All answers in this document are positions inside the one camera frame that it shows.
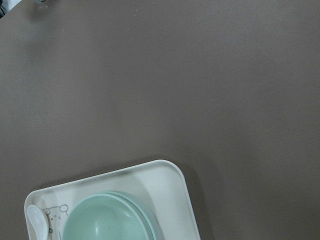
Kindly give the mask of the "green bowl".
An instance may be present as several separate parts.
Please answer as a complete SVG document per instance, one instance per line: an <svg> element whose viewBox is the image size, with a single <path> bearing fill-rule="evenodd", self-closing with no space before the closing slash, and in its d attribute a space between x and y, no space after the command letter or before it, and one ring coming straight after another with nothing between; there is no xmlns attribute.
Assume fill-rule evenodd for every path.
<svg viewBox="0 0 320 240"><path fill-rule="evenodd" d="M63 240L150 240L151 229L127 200L99 193L81 200L69 214Z"/></svg>
<svg viewBox="0 0 320 240"><path fill-rule="evenodd" d="M118 196L124 200L127 200L131 204L133 204L140 211L140 213L143 215L146 222L148 223L150 227L150 232L152 234L152 238L154 240L162 239L161 229L159 227L158 220L156 219L156 216L152 212L151 208L143 200L124 191L109 190L109 191L105 191L104 193Z"/></svg>

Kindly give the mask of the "cream serving tray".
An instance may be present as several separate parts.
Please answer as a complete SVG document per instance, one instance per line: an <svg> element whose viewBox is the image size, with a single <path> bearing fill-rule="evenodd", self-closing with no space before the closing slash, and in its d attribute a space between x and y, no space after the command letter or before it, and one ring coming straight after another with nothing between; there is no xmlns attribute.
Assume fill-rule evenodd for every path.
<svg viewBox="0 0 320 240"><path fill-rule="evenodd" d="M112 172L32 191L24 208L47 214L50 240L60 240L71 209L83 198L106 191L131 194L153 212L165 240L199 240L200 234L182 171L167 160L153 160Z"/></svg>

